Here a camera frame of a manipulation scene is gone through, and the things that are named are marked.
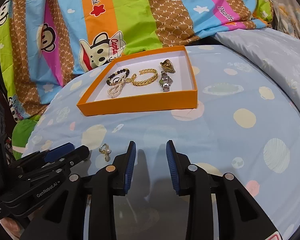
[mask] red star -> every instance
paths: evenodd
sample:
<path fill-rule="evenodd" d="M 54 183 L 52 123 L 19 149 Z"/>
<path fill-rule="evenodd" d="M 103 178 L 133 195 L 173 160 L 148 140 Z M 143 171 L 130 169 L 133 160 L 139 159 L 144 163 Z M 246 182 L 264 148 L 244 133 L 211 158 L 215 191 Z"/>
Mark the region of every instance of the red star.
<path fill-rule="evenodd" d="M 95 5 L 93 6 L 93 11 L 90 12 L 91 15 L 95 15 L 95 17 L 98 17 L 101 13 L 104 13 L 105 9 L 104 9 L 104 5 Z"/>

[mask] gray bedsheet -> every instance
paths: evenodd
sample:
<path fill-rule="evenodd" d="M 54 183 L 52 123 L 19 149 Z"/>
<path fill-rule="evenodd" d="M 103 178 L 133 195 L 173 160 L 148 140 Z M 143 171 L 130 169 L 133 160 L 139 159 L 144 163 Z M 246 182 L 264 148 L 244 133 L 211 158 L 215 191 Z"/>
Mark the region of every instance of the gray bedsheet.
<path fill-rule="evenodd" d="M 300 40 L 270 28 L 221 32 L 214 38 L 262 69 L 300 111 Z"/>

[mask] gold cuff bangle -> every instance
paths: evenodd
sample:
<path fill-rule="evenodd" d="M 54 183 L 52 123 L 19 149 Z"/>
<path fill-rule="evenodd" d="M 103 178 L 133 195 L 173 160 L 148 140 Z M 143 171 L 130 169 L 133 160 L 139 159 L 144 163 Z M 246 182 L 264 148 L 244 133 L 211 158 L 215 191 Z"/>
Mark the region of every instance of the gold cuff bangle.
<path fill-rule="evenodd" d="M 154 73 L 154 76 L 148 78 L 147 80 L 143 81 L 134 81 L 136 79 L 136 74 L 133 74 L 131 78 L 127 78 L 125 81 L 126 83 L 132 83 L 134 86 L 141 87 L 151 84 L 152 82 L 156 81 L 158 78 L 158 72 L 154 68 L 143 69 L 139 71 L 140 75 L 146 73 Z"/>

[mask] gold hair claw clip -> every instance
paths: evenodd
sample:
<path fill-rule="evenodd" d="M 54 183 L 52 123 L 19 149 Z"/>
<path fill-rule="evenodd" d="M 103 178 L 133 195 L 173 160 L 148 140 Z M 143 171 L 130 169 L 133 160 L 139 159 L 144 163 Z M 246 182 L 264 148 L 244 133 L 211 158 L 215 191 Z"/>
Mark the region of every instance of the gold hair claw clip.
<path fill-rule="evenodd" d="M 169 72 L 169 73 L 175 73 L 175 72 L 176 72 L 176 71 L 174 70 L 174 68 L 173 68 L 172 62 L 171 62 L 169 59 L 166 59 L 165 61 L 160 62 L 160 64 L 161 64 L 161 67 L 162 67 L 165 71 L 167 71 L 167 72 Z"/>

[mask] polka dot tablecloth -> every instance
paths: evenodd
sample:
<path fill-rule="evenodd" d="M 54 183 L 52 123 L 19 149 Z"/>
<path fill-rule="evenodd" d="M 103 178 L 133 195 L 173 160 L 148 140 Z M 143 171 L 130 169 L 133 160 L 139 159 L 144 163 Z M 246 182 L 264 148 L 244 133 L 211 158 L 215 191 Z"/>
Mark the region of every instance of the polka dot tablecloth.
<path fill-rule="evenodd" d="M 270 78 L 232 50 L 187 50 L 198 86 L 197 109 L 85 117 L 76 103 L 100 67 L 75 78 L 55 96 L 26 153 L 67 142 L 86 145 L 92 150 L 90 160 L 72 170 L 86 176 L 111 164 L 135 141 L 131 189 L 126 197 L 114 199 L 117 238 L 183 240 L 188 199 L 172 188 L 165 153 L 171 139 L 178 152 L 207 172 L 233 173 L 288 239 L 300 225 L 299 112 Z M 103 143 L 112 149 L 109 163 L 98 151 Z"/>

